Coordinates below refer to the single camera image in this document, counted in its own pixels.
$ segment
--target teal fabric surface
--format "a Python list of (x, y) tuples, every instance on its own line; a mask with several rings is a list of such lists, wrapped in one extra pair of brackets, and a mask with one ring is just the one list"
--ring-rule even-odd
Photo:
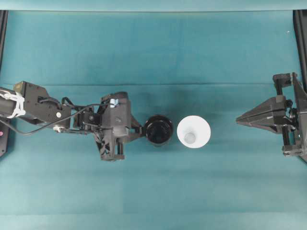
[(291, 11), (12, 11), (6, 37), (8, 84), (271, 84), (300, 70)]
[(91, 12), (222, 12), (306, 9), (305, 0), (0, 0), (3, 10)]
[(104, 162), (90, 135), (11, 133), (0, 229), (304, 229), (307, 166), (282, 155), (281, 136), (235, 124), (275, 95), (272, 74), (290, 71), (291, 11), (10, 12), (1, 86), (43, 84), (76, 104), (127, 91), (142, 124), (200, 115), (212, 137), (201, 149), (176, 134), (161, 148), (139, 139)]

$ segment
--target robotic arm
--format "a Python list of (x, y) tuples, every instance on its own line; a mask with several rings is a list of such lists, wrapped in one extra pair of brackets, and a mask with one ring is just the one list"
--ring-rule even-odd
[[(276, 74), (273, 81), (277, 96), (244, 113), (236, 122), (282, 134), (284, 156), (300, 156), (307, 162), (307, 94), (296, 73)], [(283, 95), (283, 88), (291, 85), (296, 108), (292, 108), (293, 102)]]
[(14, 86), (13, 91), (0, 88), (0, 116), (6, 119), (17, 117), (41, 126), (24, 133), (3, 119), (0, 120), (23, 135), (33, 134), (44, 128), (51, 128), (57, 133), (91, 133), (104, 161), (123, 160), (123, 144), (143, 137), (146, 133), (131, 114), (130, 100), (126, 92), (102, 97), (98, 104), (79, 106), (74, 105), (67, 97), (60, 103), (50, 97), (45, 88), (22, 81)]

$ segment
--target white cup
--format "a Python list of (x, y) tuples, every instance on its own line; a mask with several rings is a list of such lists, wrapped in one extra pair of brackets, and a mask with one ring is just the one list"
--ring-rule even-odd
[(200, 148), (208, 143), (211, 129), (208, 122), (200, 116), (187, 116), (177, 127), (177, 136), (189, 148)]

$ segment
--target white cable tie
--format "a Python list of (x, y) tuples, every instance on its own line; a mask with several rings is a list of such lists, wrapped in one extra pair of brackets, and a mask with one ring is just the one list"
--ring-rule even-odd
[(15, 92), (15, 94), (10, 93), (9, 91), (6, 90), (0, 90), (2, 92), (4, 92), (5, 94), (0, 93), (0, 96), (2, 98), (4, 98), (5, 100), (11, 100), (11, 101), (15, 101), (16, 102), (16, 106), (15, 109), (12, 113), (11, 116), (8, 116), (7, 118), (11, 119), (14, 117), (18, 117), (21, 115), (25, 115), (25, 110), (24, 110), (24, 98), (22, 97), (22, 95), (18, 92)]

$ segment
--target black cup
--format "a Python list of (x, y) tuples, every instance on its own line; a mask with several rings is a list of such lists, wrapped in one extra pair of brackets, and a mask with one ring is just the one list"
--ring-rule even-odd
[(144, 125), (146, 138), (155, 146), (166, 144), (173, 135), (173, 124), (162, 115), (150, 117)]

